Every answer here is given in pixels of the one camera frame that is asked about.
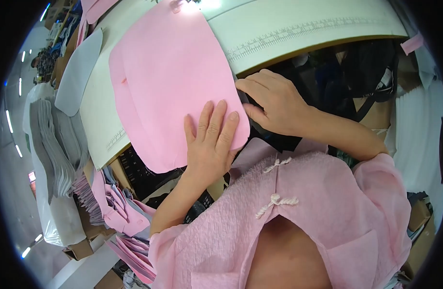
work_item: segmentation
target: ceiling light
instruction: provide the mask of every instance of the ceiling light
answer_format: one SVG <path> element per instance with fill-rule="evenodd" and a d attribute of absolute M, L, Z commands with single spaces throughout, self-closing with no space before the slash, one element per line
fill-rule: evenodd
<path fill-rule="evenodd" d="M 22 258 L 24 259 L 25 256 L 27 256 L 27 254 L 30 252 L 30 247 L 27 247 L 27 249 L 25 249 L 25 251 L 22 253 Z"/>
<path fill-rule="evenodd" d="M 45 8 L 45 11 L 43 11 L 43 14 L 42 14 L 41 17 L 40 17 L 40 22 L 43 20 L 43 17 L 45 17 L 45 13 L 47 12 L 48 7 L 49 7 L 50 4 L 51 4 L 51 3 L 48 3 L 48 6 Z"/>
<path fill-rule="evenodd" d="M 10 112 L 9 111 L 6 111 L 6 119 L 8 119 L 8 125 L 10 126 L 10 132 L 13 133 L 13 126 L 11 125 Z"/>
<path fill-rule="evenodd" d="M 17 149 L 17 152 L 19 153 L 19 156 L 22 157 L 21 150 L 19 149 L 19 147 L 17 145 L 16 145 L 16 149 Z"/>

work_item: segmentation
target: worktable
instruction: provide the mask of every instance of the worktable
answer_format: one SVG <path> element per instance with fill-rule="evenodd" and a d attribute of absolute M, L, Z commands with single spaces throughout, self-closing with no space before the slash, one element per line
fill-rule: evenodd
<path fill-rule="evenodd" d="M 103 30 L 103 45 L 80 114 L 96 169 L 110 163 L 130 143 L 115 110 L 109 54 L 154 5 L 149 0 L 121 0 L 95 28 Z M 385 0 L 202 0 L 199 8 L 238 77 L 328 46 L 407 36 Z"/>

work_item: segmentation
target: pink top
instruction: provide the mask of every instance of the pink top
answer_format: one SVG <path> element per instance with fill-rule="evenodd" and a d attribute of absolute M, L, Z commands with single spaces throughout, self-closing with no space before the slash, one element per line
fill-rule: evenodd
<path fill-rule="evenodd" d="M 411 248 L 400 173 L 384 153 L 352 171 L 326 152 L 305 139 L 283 153 L 250 141 L 219 200 L 193 223 L 152 236 L 153 288 L 244 288 L 259 233 L 277 215 L 316 243 L 333 288 L 385 286 Z"/>

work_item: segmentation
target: stack of gray fabric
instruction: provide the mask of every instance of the stack of gray fabric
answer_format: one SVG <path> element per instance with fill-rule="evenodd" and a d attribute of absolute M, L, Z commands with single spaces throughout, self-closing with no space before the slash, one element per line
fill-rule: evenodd
<path fill-rule="evenodd" d="M 48 203 L 53 197 L 72 197 L 72 183 L 90 158 L 80 113 L 67 116 L 52 97 L 32 102 L 29 118 L 35 153 L 47 174 Z"/>

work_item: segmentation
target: sleeve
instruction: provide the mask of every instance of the sleeve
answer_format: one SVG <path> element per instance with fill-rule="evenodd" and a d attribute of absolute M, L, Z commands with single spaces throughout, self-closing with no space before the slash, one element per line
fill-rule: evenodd
<path fill-rule="evenodd" d="M 357 164 L 353 175 L 359 188 L 385 215 L 393 254 L 401 267 L 411 249 L 411 240 L 406 233 L 411 205 L 394 160 L 388 154 L 380 153 Z"/>
<path fill-rule="evenodd" d="M 154 289 L 172 288 L 176 239 L 187 226 L 188 224 L 173 226 L 151 236 L 148 258 L 156 270 L 156 278 L 153 283 Z"/>

